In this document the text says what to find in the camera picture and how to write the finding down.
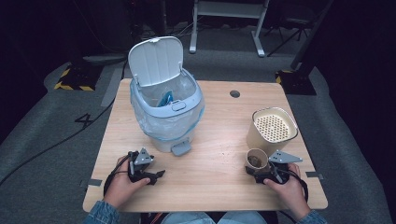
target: sleeve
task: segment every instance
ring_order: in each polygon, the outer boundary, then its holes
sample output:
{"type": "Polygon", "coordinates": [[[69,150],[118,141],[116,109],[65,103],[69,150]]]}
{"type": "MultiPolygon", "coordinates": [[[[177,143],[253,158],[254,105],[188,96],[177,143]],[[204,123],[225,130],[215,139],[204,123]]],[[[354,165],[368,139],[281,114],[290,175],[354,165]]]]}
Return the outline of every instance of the sleeve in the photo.
{"type": "Polygon", "coordinates": [[[83,224],[118,224],[120,214],[111,204],[98,201],[85,218],[83,224]]]}
{"type": "Polygon", "coordinates": [[[317,211],[312,210],[306,217],[298,221],[297,224],[327,224],[327,221],[317,211]]]}

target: white lid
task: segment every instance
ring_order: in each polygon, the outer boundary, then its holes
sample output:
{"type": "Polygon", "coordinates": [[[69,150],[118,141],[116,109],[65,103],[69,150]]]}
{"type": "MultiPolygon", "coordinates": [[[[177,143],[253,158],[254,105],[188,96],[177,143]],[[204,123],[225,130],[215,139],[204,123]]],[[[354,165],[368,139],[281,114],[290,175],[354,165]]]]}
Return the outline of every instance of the white lid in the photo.
{"type": "Polygon", "coordinates": [[[139,86],[156,85],[180,75],[183,46],[173,36],[152,38],[135,45],[128,61],[139,86]]]}

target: brown cup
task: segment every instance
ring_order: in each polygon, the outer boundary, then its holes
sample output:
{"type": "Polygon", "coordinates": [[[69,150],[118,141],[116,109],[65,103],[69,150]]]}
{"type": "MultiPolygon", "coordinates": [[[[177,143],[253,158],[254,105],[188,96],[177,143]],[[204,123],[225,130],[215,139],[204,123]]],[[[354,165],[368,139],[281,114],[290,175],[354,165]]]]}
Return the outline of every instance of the brown cup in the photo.
{"type": "Polygon", "coordinates": [[[247,152],[245,165],[255,172],[268,171],[268,156],[263,150],[252,148],[247,152]]]}

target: hand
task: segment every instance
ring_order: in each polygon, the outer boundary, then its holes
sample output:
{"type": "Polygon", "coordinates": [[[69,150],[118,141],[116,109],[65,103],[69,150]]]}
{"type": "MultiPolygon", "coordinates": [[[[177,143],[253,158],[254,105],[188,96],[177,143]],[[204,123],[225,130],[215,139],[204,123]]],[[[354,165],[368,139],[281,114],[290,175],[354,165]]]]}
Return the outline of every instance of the hand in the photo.
{"type": "MultiPolygon", "coordinates": [[[[289,163],[289,169],[300,176],[300,169],[294,163],[289,163]]],[[[270,179],[264,179],[264,184],[273,189],[280,197],[282,202],[291,210],[297,220],[301,220],[311,212],[304,198],[303,187],[293,176],[286,184],[280,185],[270,179]]]]}
{"type": "Polygon", "coordinates": [[[120,166],[117,172],[122,173],[117,173],[114,175],[114,178],[106,192],[105,198],[103,199],[103,201],[113,205],[116,209],[126,203],[137,190],[143,188],[149,183],[149,178],[144,178],[132,183],[128,176],[128,165],[129,160],[126,160],[120,166]]]}

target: metal stand leg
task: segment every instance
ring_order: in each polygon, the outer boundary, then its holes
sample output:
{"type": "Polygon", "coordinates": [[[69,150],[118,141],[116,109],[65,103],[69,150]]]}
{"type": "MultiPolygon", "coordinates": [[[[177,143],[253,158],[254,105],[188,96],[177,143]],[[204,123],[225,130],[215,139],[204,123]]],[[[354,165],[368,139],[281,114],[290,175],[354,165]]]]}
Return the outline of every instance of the metal stand leg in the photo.
{"type": "Polygon", "coordinates": [[[257,29],[256,31],[252,31],[251,35],[253,37],[254,45],[256,45],[257,49],[257,54],[259,57],[264,57],[265,53],[264,50],[262,49],[262,42],[260,42],[259,35],[260,31],[262,29],[262,22],[264,21],[265,13],[267,12],[267,7],[268,7],[268,1],[264,3],[262,6],[262,14],[259,18],[259,22],[257,23],[257,29]]]}
{"type": "Polygon", "coordinates": [[[193,25],[192,25],[192,34],[191,34],[191,42],[190,42],[190,53],[195,53],[197,50],[197,22],[198,22],[198,0],[195,0],[194,3],[194,15],[193,15],[193,25]]]}

